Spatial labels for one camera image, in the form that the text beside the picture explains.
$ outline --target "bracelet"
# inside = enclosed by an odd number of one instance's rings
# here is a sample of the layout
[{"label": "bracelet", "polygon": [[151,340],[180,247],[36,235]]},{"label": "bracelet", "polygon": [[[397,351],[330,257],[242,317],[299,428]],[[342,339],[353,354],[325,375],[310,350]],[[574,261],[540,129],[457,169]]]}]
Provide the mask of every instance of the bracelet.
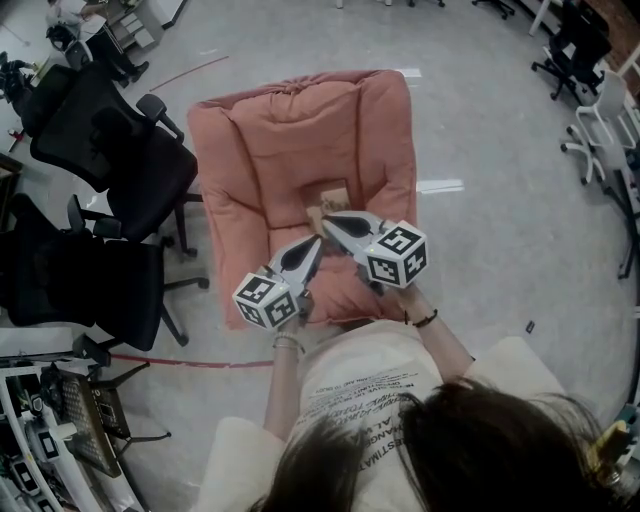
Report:
[{"label": "bracelet", "polygon": [[433,310],[433,315],[432,316],[425,316],[422,320],[420,320],[419,322],[415,322],[413,324],[413,326],[416,329],[420,329],[420,327],[426,327],[427,325],[429,325],[431,322],[433,322],[436,317],[438,316],[438,310],[434,309]]},{"label": "bracelet", "polygon": [[[278,341],[280,340],[288,340],[289,343],[278,343]],[[274,339],[273,348],[289,348],[293,350],[298,350],[299,348],[300,350],[302,350],[302,353],[304,354],[304,348],[302,347],[300,342],[297,340],[295,335],[291,332],[282,331],[277,333]]]},{"label": "bracelet", "polygon": [[293,345],[278,345],[277,343],[273,344],[273,348],[288,348],[295,351],[298,350],[298,347],[294,347]]}]

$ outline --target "black hair tie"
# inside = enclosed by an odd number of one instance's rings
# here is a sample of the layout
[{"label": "black hair tie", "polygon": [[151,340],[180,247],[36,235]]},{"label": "black hair tie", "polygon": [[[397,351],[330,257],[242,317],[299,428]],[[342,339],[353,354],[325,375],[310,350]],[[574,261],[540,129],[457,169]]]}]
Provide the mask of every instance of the black hair tie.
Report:
[{"label": "black hair tie", "polygon": [[422,320],[420,320],[419,322],[415,322],[413,324],[413,326],[416,329],[420,329],[420,327],[424,327],[426,325],[429,325],[431,322],[433,322],[435,320],[435,318],[438,316],[438,310],[434,309],[433,310],[433,315],[432,316],[425,316]]}]

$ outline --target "table leg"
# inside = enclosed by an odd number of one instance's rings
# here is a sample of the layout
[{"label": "table leg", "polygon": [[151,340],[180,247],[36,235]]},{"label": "table leg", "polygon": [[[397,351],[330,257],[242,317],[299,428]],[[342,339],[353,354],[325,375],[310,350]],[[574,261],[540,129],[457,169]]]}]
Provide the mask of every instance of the table leg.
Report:
[{"label": "table leg", "polygon": [[531,28],[529,29],[530,36],[533,36],[536,33],[536,30],[538,30],[540,23],[542,23],[542,18],[544,18],[544,15],[549,9],[550,3],[551,3],[551,0],[543,0],[542,4],[540,5],[540,9],[538,9],[538,14],[536,14],[536,19],[533,20],[533,23],[531,24]]}]

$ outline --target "armchair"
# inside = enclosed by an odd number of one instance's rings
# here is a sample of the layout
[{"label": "armchair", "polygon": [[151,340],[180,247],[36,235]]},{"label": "armchair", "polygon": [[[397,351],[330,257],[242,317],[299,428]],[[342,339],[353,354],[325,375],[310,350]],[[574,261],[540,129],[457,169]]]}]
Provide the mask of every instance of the armchair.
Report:
[{"label": "armchair", "polygon": [[[198,103],[188,122],[231,328],[246,326],[231,299],[245,275],[313,233],[305,187],[343,180],[351,209],[416,223],[411,105],[396,71],[324,73],[271,84]],[[315,300],[310,324],[403,318],[339,254],[325,254],[309,290]]]}]

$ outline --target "dark hair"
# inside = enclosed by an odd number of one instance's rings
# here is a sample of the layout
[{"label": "dark hair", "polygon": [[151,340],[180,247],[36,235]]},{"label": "dark hair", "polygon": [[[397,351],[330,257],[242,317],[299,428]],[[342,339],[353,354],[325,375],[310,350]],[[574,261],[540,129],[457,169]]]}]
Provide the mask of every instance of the dark hair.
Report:
[{"label": "dark hair", "polygon": [[271,492],[251,512],[349,512],[364,452],[362,432],[348,435],[321,419],[285,450]]},{"label": "dark hair", "polygon": [[[526,401],[467,379],[403,398],[396,444],[425,511],[635,510],[607,468],[588,464],[599,432],[574,400]],[[364,440],[322,420],[289,445],[251,512],[348,512]]]}]

